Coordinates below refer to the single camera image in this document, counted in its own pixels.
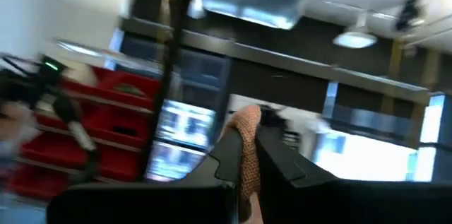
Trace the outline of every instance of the display case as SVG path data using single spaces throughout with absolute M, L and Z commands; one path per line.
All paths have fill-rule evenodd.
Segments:
M 156 142 L 149 159 L 147 179 L 171 181 L 181 179 L 190 173 L 203 159 L 205 153 Z
M 205 150 L 212 136 L 215 112 L 166 100 L 157 128 L 157 139 Z

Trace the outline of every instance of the wall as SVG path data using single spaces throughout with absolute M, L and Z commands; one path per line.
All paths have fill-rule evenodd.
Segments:
M 130 0 L 0 0 L 0 52 L 33 59 L 61 49 L 53 37 L 108 48 Z

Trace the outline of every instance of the red crate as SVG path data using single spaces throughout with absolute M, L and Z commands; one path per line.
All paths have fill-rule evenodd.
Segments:
M 69 185 L 69 176 L 63 172 L 32 165 L 21 165 L 9 182 L 9 188 L 21 196 L 49 201 Z
M 97 67 L 93 67 L 93 72 L 97 76 L 97 85 L 95 87 L 85 86 L 70 80 L 63 81 L 62 86 L 63 88 L 76 93 L 103 98 L 134 107 L 143 107 L 149 110 L 153 109 L 153 98 L 154 94 L 158 92 L 159 81 L 130 73 L 110 71 Z M 114 90 L 114 88 L 121 83 L 129 84 L 139 89 L 144 95 L 138 96 Z
M 86 117 L 89 117 L 96 109 L 96 106 L 94 104 L 86 101 L 79 101 L 78 107 L 78 113 L 81 116 L 82 120 Z M 57 117 L 50 117 L 45 114 L 36 114 L 36 121 L 38 124 L 44 126 L 49 126 L 55 129 L 69 130 L 67 124 L 65 124 L 60 120 L 60 118 Z
M 98 107 L 83 121 L 91 136 L 142 149 L 148 138 L 148 115 L 120 107 Z
M 100 154 L 100 176 L 134 181 L 138 174 L 138 154 L 97 145 Z M 21 155 L 29 160 L 59 167 L 81 169 L 86 162 L 84 150 L 70 136 L 44 132 L 22 146 Z

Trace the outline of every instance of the metal pole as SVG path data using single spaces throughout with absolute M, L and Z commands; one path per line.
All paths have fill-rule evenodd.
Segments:
M 362 11 L 359 13 L 358 20 L 356 22 L 357 28 L 366 26 L 367 16 L 369 15 L 372 0 L 364 0 L 362 3 Z
M 428 36 L 428 37 L 424 37 L 424 38 L 422 38 L 422 39 L 420 39 L 420 40 L 415 40 L 415 41 L 413 41 L 413 42 L 411 42 L 411 43 L 406 44 L 405 47 L 411 47 L 411 46 L 413 46 L 413 45 L 417 45 L 417 44 L 419 44 L 419 43 L 421 43 L 421 42 L 430 40 L 430 39 L 432 39 L 432 38 L 434 38 L 434 37 L 439 37 L 439 36 L 444 35 L 444 34 L 449 33 L 449 32 L 452 32 L 452 28 L 442 30 L 442 31 L 440 31 L 440 32 L 438 32 L 438 33 L 435 33 L 435 34 L 430 35 L 430 36 Z
M 426 24 L 424 27 L 430 27 L 430 26 L 432 26 L 432 25 L 434 25 L 434 24 L 437 24 L 437 23 L 442 22 L 442 21 L 444 21 L 444 20 L 448 20 L 448 19 L 450 19 L 450 18 L 452 18 L 452 14 L 451 14 L 451 15 L 448 15 L 448 16 L 444 16 L 444 17 L 442 17 L 442 18 L 438 18 L 438 19 L 436 19 L 436 20 L 434 20 L 434 21 L 432 21 L 432 22 Z
M 348 10 L 356 10 L 356 11 L 363 11 L 362 8 L 357 7 L 357 6 L 353 6 L 353 5 L 349 5 L 349 4 L 341 4 L 338 2 L 334 2 L 334 1 L 323 1 L 325 4 L 331 5 L 331 6 L 337 6 L 338 8 L 344 8 L 344 9 L 348 9 Z M 380 18 L 380 19 L 385 19 L 385 20 L 396 20 L 398 19 L 397 16 L 392 16 L 392 15 L 388 15 L 385 13 L 380 13 L 380 12 L 376 12 L 376 11 L 369 11 L 369 15 L 376 17 L 376 18 Z

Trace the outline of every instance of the black cable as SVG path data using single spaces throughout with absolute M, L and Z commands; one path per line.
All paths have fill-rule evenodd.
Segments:
M 13 68 L 19 70 L 20 72 L 24 73 L 25 75 L 29 75 L 30 72 L 26 71 L 25 69 L 22 69 L 19 65 L 17 65 L 16 63 L 12 62 L 9 58 L 7 57 L 2 57 L 2 59 L 9 65 L 11 65 Z
M 146 168 L 148 165 L 148 157 L 152 151 L 153 143 L 155 140 L 155 132 L 157 131 L 158 121 L 160 117 L 160 113 L 162 111 L 162 106 L 165 101 L 165 98 L 168 96 L 168 92 L 171 87 L 171 76 L 172 69 L 178 61 L 179 54 L 179 46 L 182 40 L 182 29 L 184 28 L 187 11 L 189 10 L 191 0 L 180 0 L 178 3 L 177 16 L 174 20 L 173 27 L 173 38 L 169 41 L 169 48 L 163 57 L 163 75 L 160 79 L 160 89 L 154 97 L 154 110 L 150 115 L 148 120 L 148 142 L 144 151 L 142 152 L 141 162 L 139 167 L 140 176 L 137 177 L 138 180 L 143 180 Z
M 91 182 L 98 175 L 100 153 L 93 139 L 81 125 L 81 117 L 70 97 L 61 92 L 55 95 L 57 97 L 52 104 L 55 114 L 68 125 L 69 131 L 87 157 L 81 172 L 70 177 L 70 185 Z
M 3 114 L 7 102 L 23 101 L 23 96 L 29 94 L 28 77 L 15 73 L 10 69 L 0 70 L 0 119 L 8 118 Z

